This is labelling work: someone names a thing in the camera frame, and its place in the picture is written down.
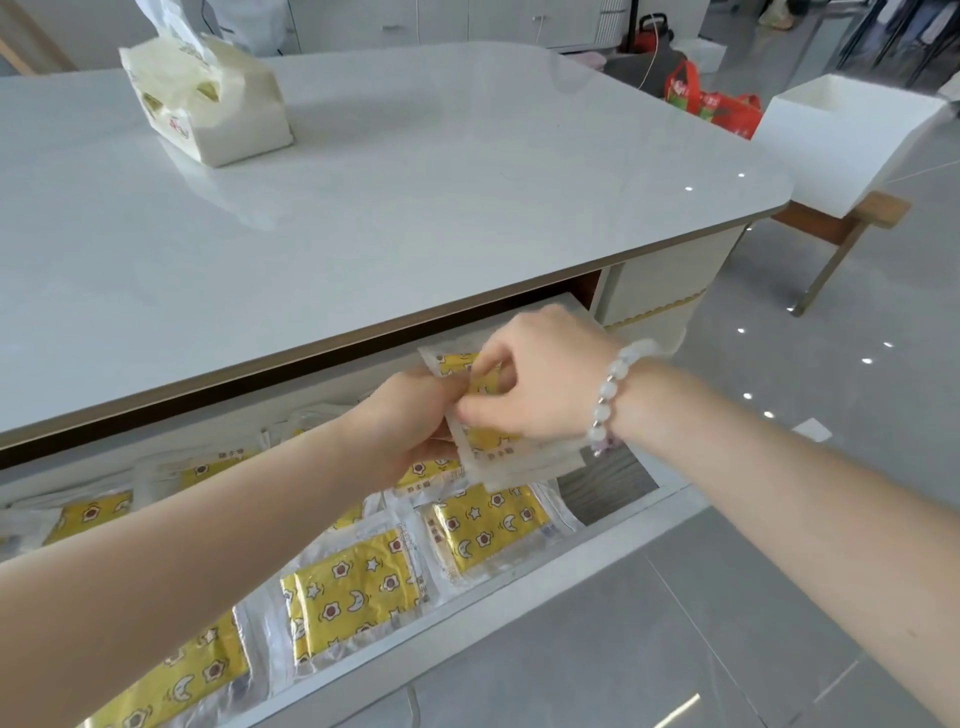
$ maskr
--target person's left hand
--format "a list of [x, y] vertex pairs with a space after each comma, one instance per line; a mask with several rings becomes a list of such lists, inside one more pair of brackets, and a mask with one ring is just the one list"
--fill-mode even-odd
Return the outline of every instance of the person's left hand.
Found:
[[433, 376], [425, 365], [391, 376], [341, 420], [363, 443], [375, 490], [395, 485], [414, 463], [455, 459], [444, 411], [467, 391], [468, 377]]

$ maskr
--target red bag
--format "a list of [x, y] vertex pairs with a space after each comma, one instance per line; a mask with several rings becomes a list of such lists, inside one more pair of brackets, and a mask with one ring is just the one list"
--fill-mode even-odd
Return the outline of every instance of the red bag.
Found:
[[691, 61], [684, 61], [666, 79], [666, 103], [706, 119], [718, 127], [749, 139], [760, 124], [763, 111], [754, 94], [728, 96], [700, 89], [700, 74]]

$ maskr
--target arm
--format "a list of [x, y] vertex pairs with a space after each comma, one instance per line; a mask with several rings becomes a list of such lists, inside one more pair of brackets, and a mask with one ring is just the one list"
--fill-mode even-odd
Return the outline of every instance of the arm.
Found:
[[0, 716], [40, 728], [81, 723], [357, 500], [413, 462], [455, 456], [430, 438], [465, 389], [425, 368], [394, 376], [332, 423], [0, 565]]
[[[503, 363], [516, 386], [465, 397], [458, 414], [508, 432], [582, 435], [620, 346], [559, 308], [521, 315], [473, 367]], [[658, 361], [634, 365], [612, 408], [618, 437], [687, 475], [932, 713], [960, 725], [960, 515]]]

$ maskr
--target bracelet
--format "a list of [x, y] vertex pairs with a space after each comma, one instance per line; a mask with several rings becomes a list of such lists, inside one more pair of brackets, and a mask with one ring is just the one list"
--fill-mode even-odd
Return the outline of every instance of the bracelet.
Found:
[[604, 450], [615, 444], [613, 437], [607, 432], [604, 423], [610, 418], [612, 410], [610, 402], [616, 397], [617, 381], [626, 377], [630, 367], [644, 356], [662, 356], [663, 350], [653, 339], [635, 341], [616, 353], [616, 359], [607, 368], [607, 378], [600, 385], [600, 397], [593, 407], [593, 425], [587, 430], [587, 439], [593, 448], [593, 456], [600, 457]]

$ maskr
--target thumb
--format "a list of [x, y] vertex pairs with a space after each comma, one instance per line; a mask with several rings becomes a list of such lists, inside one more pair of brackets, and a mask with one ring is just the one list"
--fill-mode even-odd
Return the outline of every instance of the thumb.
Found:
[[501, 432], [515, 432], [516, 394], [466, 395], [454, 406], [457, 419], [471, 427], [491, 427]]

